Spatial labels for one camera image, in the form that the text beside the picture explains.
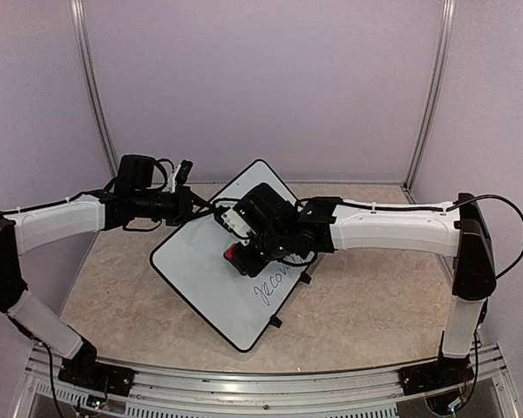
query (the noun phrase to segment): whiteboard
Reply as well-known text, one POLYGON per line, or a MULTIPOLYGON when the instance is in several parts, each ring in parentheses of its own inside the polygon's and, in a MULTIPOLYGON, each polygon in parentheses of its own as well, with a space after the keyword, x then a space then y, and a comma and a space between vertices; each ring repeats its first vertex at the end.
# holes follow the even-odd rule
MULTIPOLYGON (((295 195, 262 160, 252 163, 212 199, 240 199, 263 182, 295 203, 295 195)), ((170 235, 153 250, 151 264, 211 327, 237 350, 246 352, 261 337, 306 267, 274 261, 255 278, 242 276, 223 258, 236 241, 212 216, 207 216, 170 235)), ((292 261, 304 259, 295 257, 292 261)))

